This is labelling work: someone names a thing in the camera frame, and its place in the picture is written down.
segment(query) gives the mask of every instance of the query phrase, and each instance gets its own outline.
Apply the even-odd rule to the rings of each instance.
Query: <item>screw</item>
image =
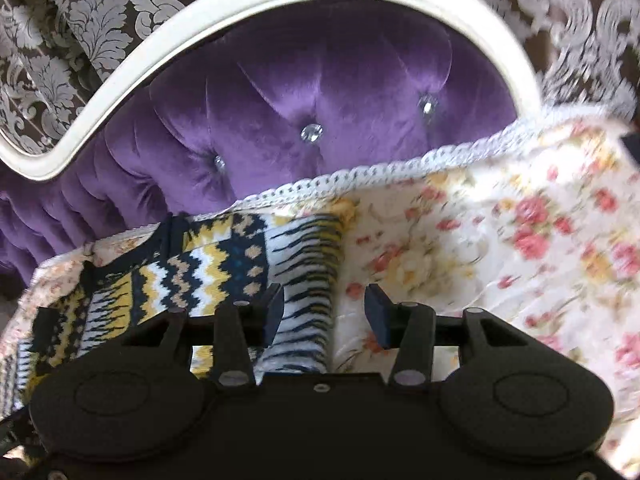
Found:
[[[249,382],[249,376],[242,370],[228,370],[220,374],[218,382],[227,388],[234,388],[247,384]]]

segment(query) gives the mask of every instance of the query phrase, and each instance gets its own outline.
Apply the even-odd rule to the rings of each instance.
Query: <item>metal rivet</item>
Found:
[[[221,156],[216,155],[216,158],[213,159],[213,163],[216,165],[216,168],[220,173],[225,173],[226,163],[224,160],[222,160]]]
[[[319,394],[325,394],[330,389],[331,389],[331,386],[329,386],[328,384],[324,384],[324,383],[318,383],[318,384],[316,384],[316,386],[314,386],[314,391],[319,393]]]
[[[228,370],[220,374],[218,382],[227,388],[235,388],[236,386],[244,386],[247,384],[249,382],[249,376],[242,370]]]
[[[324,130],[322,129],[322,126],[320,124],[311,123],[302,128],[302,131],[300,132],[300,138],[305,142],[308,142],[309,144],[313,144],[320,140],[323,131]]]
[[[419,386],[427,378],[418,370],[402,370],[394,375],[394,381],[401,386]]]

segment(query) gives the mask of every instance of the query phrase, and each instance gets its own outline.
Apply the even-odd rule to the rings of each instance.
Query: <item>round black pad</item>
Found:
[[[596,449],[613,417],[606,385],[535,348],[494,348],[453,372],[440,409],[474,447],[518,462],[556,462]]]
[[[161,448],[200,416],[202,384],[158,350],[118,348],[69,362],[35,389],[30,414],[48,451],[121,462]]]

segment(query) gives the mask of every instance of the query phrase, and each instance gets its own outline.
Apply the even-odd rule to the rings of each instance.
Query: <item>pink rose print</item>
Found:
[[[455,218],[444,218],[436,224],[436,229],[438,231],[453,231],[453,229],[457,229],[461,225]]]
[[[549,169],[546,170],[546,179],[549,182],[555,182],[558,179],[558,167],[557,166],[549,166]]]
[[[436,202],[442,202],[447,197],[447,194],[436,187],[427,186],[420,192],[420,196],[425,200],[435,200]]]
[[[556,270],[558,270],[558,268],[555,265],[541,264],[538,267],[538,274],[544,274],[545,272],[556,272]]]
[[[582,252],[582,255],[580,256],[580,259],[581,260],[587,260],[588,258],[591,258],[595,251],[596,251],[596,246],[594,245],[594,243],[593,242],[588,242],[584,246],[584,251]]]
[[[536,338],[542,344],[547,345],[549,348],[552,348],[556,352],[562,351],[562,345],[560,344],[560,340],[555,335],[539,335]]]
[[[373,272],[382,272],[386,270],[391,260],[401,253],[402,249],[396,244],[387,244],[385,246],[385,252],[371,260],[369,266],[373,269]]]
[[[516,220],[521,224],[542,224],[547,217],[545,201],[539,196],[524,198],[516,206]]]
[[[514,278],[513,276],[503,276],[498,282],[498,288],[509,288],[518,278],[519,276],[517,276],[516,278]]]
[[[549,248],[549,240],[535,233],[528,225],[516,231],[513,244],[525,260],[539,260]]]
[[[602,212],[613,213],[618,209],[618,199],[606,187],[597,189],[593,197],[596,199],[596,206]]]
[[[570,235],[574,232],[574,224],[566,216],[559,216],[554,222],[554,227],[563,235]]]
[[[617,243],[613,246],[613,267],[621,279],[629,279],[640,272],[638,248],[633,244]]]
[[[616,361],[628,368],[640,368],[640,334],[624,334],[616,349]]]
[[[576,121],[574,127],[571,128],[570,137],[579,137],[589,131],[589,127],[583,121]]]
[[[364,286],[361,283],[350,283],[347,285],[346,293],[352,300],[359,300],[364,294]]]
[[[535,316],[527,316],[524,319],[524,324],[527,328],[535,328],[540,324],[545,324],[547,322],[549,322],[551,320],[551,314],[548,312],[545,312],[542,316],[540,317],[535,317]]]
[[[605,452],[613,452],[618,446],[620,446],[620,441],[616,438],[612,438],[611,440],[605,440],[604,444],[602,444],[602,449]]]
[[[600,162],[594,160],[590,165],[587,166],[587,174],[588,175],[597,175],[602,172],[602,166]]]
[[[407,220],[415,220],[416,218],[420,218],[420,210],[417,207],[410,207],[409,209],[405,209],[404,217]]]

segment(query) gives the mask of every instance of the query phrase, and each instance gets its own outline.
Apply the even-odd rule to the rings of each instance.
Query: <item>damask patterned fabric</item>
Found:
[[[284,286],[285,311],[273,343],[252,351],[257,378],[326,371],[341,236],[340,219],[327,214],[293,221],[257,214],[169,218],[106,266],[85,262],[73,290],[49,305],[57,319],[43,311],[32,318],[30,334],[5,339],[0,413],[21,406],[55,367],[166,308],[208,316],[222,302],[259,298],[269,283]],[[191,371],[206,377],[212,366],[212,347],[194,348]]]
[[[125,56],[194,0],[3,0],[0,128],[50,150]],[[523,43],[549,103],[594,100],[631,119],[640,0],[485,0]]]

